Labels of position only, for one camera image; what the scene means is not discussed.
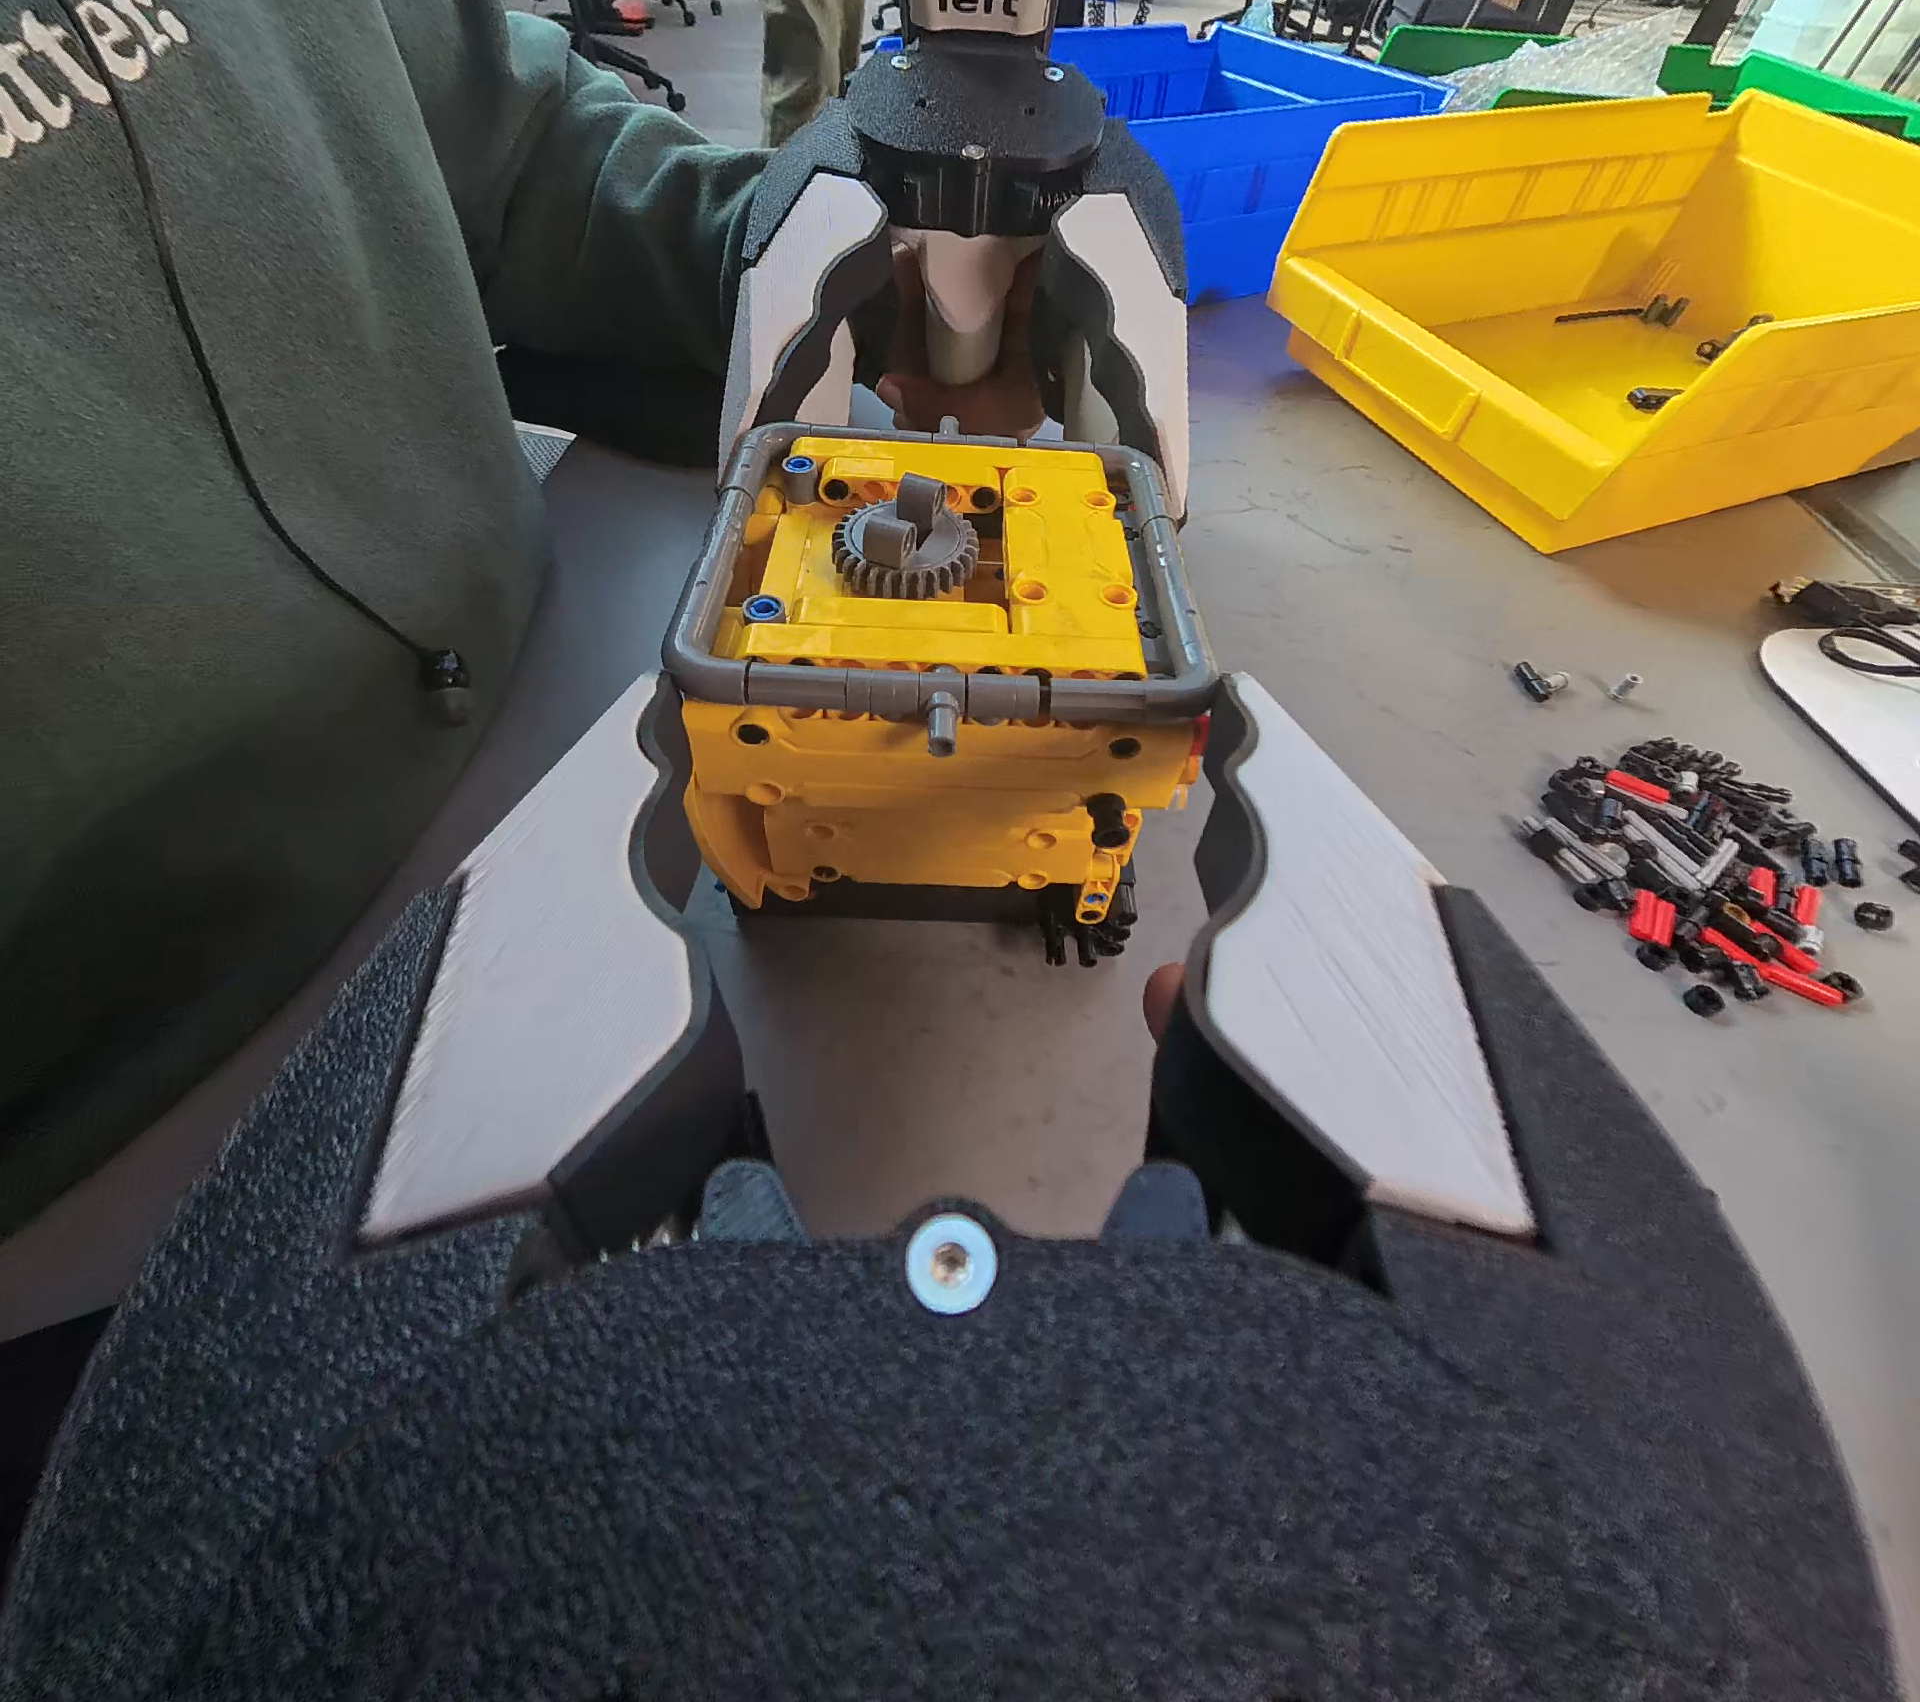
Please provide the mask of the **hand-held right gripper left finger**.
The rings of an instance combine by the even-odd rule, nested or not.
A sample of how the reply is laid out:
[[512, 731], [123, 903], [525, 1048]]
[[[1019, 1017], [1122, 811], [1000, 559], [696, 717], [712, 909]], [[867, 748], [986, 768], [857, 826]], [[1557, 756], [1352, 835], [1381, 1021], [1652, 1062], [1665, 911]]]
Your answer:
[[639, 677], [455, 877], [359, 1234], [391, 1244], [543, 1210], [618, 1252], [719, 1162], [719, 993], [682, 701]]

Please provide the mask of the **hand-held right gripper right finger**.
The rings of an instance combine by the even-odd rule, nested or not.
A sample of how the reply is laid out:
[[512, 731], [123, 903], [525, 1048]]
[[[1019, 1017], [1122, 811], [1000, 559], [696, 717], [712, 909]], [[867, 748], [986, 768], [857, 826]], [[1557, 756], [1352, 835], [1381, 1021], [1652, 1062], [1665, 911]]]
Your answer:
[[1363, 1197], [1530, 1242], [1442, 875], [1252, 674], [1218, 682], [1193, 1017]]

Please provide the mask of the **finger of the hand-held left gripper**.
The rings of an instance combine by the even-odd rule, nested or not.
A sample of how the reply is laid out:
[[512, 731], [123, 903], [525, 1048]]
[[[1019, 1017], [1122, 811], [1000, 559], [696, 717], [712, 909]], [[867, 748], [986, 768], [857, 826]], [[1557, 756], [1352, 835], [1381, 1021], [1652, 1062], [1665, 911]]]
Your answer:
[[815, 174], [738, 280], [719, 470], [758, 426], [853, 418], [857, 319], [889, 302], [889, 212], [862, 177]]
[[1188, 302], [1174, 290], [1135, 201], [1087, 194], [1046, 241], [1046, 311], [1058, 339], [1066, 441], [1119, 444], [1161, 470], [1167, 512], [1188, 521]]

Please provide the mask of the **grey bent lego tube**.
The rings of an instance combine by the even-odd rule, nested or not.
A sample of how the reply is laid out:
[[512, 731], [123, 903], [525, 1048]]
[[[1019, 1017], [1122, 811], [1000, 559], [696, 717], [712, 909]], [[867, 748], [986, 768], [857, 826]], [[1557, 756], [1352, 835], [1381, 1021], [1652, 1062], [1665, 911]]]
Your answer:
[[932, 634], [924, 706], [963, 721], [1177, 726], [1218, 689], [1161, 466], [1122, 444], [954, 437], [998, 479], [976, 573], [994, 632]]
[[877, 716], [889, 721], [924, 719], [930, 698], [944, 692], [965, 701], [960, 674], [879, 669], [828, 663], [721, 658], [714, 634], [732, 585], [734, 561], [747, 543], [756, 495], [768, 472], [804, 436], [796, 420], [758, 424], [732, 447], [719, 503], [689, 572], [679, 608], [662, 642], [662, 671], [684, 703], [729, 707], [815, 710]]

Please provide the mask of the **yellow lego robot model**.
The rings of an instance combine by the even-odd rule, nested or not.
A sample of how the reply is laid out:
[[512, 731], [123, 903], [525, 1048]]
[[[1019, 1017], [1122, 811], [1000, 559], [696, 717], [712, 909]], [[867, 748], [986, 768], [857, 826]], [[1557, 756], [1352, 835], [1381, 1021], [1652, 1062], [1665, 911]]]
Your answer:
[[[985, 434], [804, 426], [762, 478], [714, 651], [924, 674], [938, 629], [992, 634], [998, 478], [963, 437]], [[679, 693], [684, 814], [741, 915], [1034, 924], [1048, 964], [1092, 968], [1135, 930], [1141, 830], [1188, 801], [1218, 692], [1142, 726]]]

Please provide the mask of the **person's left forearm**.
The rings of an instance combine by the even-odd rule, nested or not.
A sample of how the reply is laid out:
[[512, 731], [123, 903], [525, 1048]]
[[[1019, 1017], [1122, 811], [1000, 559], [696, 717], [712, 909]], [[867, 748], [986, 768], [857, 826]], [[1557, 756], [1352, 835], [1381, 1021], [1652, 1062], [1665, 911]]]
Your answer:
[[520, 97], [482, 302], [492, 339], [549, 370], [559, 426], [712, 470], [743, 252], [770, 149], [642, 103], [552, 24], [507, 20]]

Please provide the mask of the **person's left hand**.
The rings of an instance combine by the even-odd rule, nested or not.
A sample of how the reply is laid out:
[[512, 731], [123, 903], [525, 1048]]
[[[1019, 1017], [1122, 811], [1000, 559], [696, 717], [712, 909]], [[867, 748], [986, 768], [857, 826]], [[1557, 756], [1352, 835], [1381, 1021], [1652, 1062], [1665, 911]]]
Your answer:
[[1043, 258], [1029, 255], [1014, 274], [992, 370], [972, 382], [951, 383], [938, 379], [930, 365], [920, 258], [908, 247], [895, 249], [898, 310], [877, 395], [895, 411], [901, 427], [932, 434], [944, 418], [952, 418], [965, 434], [1024, 441], [1044, 426], [1044, 388], [1030, 341], [1040, 271]]

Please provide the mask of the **blue storage bin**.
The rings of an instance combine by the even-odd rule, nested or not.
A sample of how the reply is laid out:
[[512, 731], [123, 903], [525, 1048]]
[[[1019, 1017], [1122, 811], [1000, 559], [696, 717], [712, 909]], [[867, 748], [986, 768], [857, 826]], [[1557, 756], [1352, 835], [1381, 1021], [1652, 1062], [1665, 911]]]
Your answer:
[[1295, 38], [1183, 24], [1061, 30], [1055, 58], [1165, 169], [1181, 206], [1188, 304], [1262, 298], [1332, 134], [1442, 110], [1448, 87]]

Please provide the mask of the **yellow storage bin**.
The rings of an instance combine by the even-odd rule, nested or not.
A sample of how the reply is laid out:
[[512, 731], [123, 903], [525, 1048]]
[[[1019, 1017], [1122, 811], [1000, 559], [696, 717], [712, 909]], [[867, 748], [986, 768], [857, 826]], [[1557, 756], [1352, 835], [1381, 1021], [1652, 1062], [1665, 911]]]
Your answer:
[[[1764, 91], [1361, 122], [1268, 304], [1332, 394], [1560, 553], [1912, 459], [1916, 218], [1916, 143]], [[1652, 295], [1693, 299], [1554, 323]], [[1637, 386], [1686, 391], [1637, 413]]]

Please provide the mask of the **pile of black red pins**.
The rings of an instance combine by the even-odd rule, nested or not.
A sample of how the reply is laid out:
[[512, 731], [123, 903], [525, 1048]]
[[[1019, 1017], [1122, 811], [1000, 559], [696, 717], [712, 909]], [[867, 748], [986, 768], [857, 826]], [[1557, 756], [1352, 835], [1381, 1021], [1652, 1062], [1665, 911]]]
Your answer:
[[1831, 947], [1845, 897], [1865, 890], [1861, 842], [1820, 830], [1790, 787], [1726, 754], [1655, 736], [1574, 756], [1509, 827], [1641, 969], [1678, 984], [1695, 1017], [1865, 999]]

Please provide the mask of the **green storage bin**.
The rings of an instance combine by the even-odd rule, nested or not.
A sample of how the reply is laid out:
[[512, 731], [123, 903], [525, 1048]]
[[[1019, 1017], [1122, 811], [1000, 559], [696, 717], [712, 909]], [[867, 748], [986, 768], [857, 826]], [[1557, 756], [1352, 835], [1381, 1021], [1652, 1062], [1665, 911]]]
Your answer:
[[1726, 107], [1748, 91], [1764, 93], [1919, 143], [1919, 100], [1759, 49], [1739, 62], [1716, 62], [1710, 48], [1676, 42], [1662, 58], [1657, 85], [1670, 97], [1706, 95], [1712, 107]]
[[1450, 81], [1461, 71], [1506, 60], [1522, 48], [1557, 48], [1568, 40], [1568, 33], [1396, 26], [1384, 35], [1376, 64], [1422, 80]]

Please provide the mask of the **clear plastic bag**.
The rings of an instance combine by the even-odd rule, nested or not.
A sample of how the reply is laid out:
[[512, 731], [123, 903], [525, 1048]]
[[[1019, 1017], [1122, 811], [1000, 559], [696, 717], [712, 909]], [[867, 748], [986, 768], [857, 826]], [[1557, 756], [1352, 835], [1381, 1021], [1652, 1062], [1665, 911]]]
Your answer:
[[1452, 71], [1446, 78], [1450, 93], [1442, 112], [1486, 112], [1562, 100], [1712, 95], [1706, 76], [1712, 52], [1702, 54], [1704, 62], [1660, 15], [1552, 43], [1528, 40], [1505, 58]]

